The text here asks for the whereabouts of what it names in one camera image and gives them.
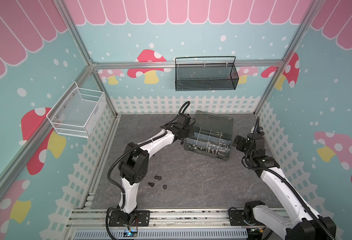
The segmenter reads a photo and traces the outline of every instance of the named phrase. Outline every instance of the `work surface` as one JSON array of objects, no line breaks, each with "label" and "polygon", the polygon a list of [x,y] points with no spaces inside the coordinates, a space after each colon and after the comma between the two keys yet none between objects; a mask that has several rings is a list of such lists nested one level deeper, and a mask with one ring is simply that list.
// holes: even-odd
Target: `work surface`
[{"label": "work surface", "polygon": [[[102,176],[92,202],[92,209],[116,207],[120,201],[120,189],[106,177],[111,164],[124,153],[128,143],[147,140],[170,121],[173,114],[122,115]],[[232,139],[246,136],[256,118],[253,114],[225,114],[234,119]],[[272,156],[266,145],[267,155]],[[231,147],[228,161],[207,157],[184,150],[180,140],[162,148],[149,160],[148,173],[141,181],[138,208],[198,208],[244,207],[245,202],[261,200],[269,207],[281,207],[269,187],[241,164],[244,153]],[[161,181],[154,176],[162,177]],[[112,179],[121,183],[118,167]]]}]

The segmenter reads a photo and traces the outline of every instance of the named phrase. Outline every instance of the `black mesh basket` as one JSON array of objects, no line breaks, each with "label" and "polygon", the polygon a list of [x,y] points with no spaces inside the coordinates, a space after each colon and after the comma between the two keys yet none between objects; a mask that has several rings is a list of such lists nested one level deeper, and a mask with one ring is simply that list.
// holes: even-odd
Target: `black mesh basket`
[{"label": "black mesh basket", "polygon": [[176,91],[235,90],[239,81],[235,59],[234,56],[176,58]]}]

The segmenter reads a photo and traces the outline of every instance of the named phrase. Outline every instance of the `white picket fence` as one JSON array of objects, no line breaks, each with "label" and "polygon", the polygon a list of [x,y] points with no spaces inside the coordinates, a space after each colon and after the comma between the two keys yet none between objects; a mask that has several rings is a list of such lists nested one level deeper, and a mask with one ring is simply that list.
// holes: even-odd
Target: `white picket fence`
[{"label": "white picket fence", "polygon": [[[284,135],[284,127],[280,127],[280,120],[273,114],[270,102],[266,102],[260,110],[260,126],[264,128],[264,138],[268,142],[273,157],[279,163],[285,176],[298,190],[303,198],[316,209],[323,217],[333,217],[333,213],[327,211],[323,204],[325,198],[316,193],[317,185],[309,181],[309,172],[304,172],[304,162],[298,160],[298,152],[293,151],[293,143],[288,142],[288,135]],[[336,237],[341,240],[343,230],[337,228]]]},{"label": "white picket fence", "polygon": [[66,226],[73,209],[79,208],[81,200],[91,183],[91,176],[106,142],[106,136],[113,122],[113,115],[108,106],[105,107],[101,117],[96,123],[87,144],[82,146],[82,154],[78,154],[79,161],[73,164],[74,172],[68,175],[69,183],[63,186],[63,196],[56,200],[57,209],[49,214],[50,224],[47,229],[40,232],[40,237],[46,239],[61,239],[63,225]]},{"label": "white picket fence", "polygon": [[172,98],[168,98],[167,96],[164,98],[160,98],[159,96],[152,98],[150,96],[149,98],[133,97],[132,99],[129,97],[114,99],[111,97],[111,101],[116,111],[122,114],[177,113],[181,105],[186,101],[191,101],[186,111],[188,113],[194,113],[197,110],[211,113],[250,113],[255,110],[260,101],[260,96],[257,98],[253,98],[253,96],[249,98],[245,98],[245,96],[241,98],[237,98],[237,96],[234,98],[230,98],[229,96],[226,98],[222,98],[221,96],[218,98],[214,98],[213,96],[210,98],[205,96],[202,98],[198,96],[195,98],[191,96],[187,98],[183,96],[180,98],[176,98],[175,96]]}]

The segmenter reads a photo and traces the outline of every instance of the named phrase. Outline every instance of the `white mesh basket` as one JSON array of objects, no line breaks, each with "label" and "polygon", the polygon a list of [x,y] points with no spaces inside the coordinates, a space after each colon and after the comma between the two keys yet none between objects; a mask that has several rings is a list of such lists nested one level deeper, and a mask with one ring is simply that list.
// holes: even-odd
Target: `white mesh basket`
[{"label": "white mesh basket", "polygon": [[105,106],[103,92],[73,82],[46,117],[58,134],[89,137]]}]

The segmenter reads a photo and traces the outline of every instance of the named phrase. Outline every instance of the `black mounting plate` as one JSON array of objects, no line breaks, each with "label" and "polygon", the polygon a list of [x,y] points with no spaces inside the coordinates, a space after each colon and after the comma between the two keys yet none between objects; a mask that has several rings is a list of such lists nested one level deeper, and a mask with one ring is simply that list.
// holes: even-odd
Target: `black mounting plate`
[{"label": "black mounting plate", "polygon": [[[231,226],[249,226],[249,224],[244,222],[243,211],[244,210],[236,209],[229,210],[229,221],[231,222]],[[254,225],[264,226],[264,224],[260,222],[256,222]]]},{"label": "black mounting plate", "polygon": [[[137,226],[138,227],[148,227],[149,226],[149,218],[150,218],[150,211],[136,211]],[[122,223],[122,219],[119,216],[118,211],[111,211],[111,218],[109,219],[109,226],[110,227],[126,227]]]}]

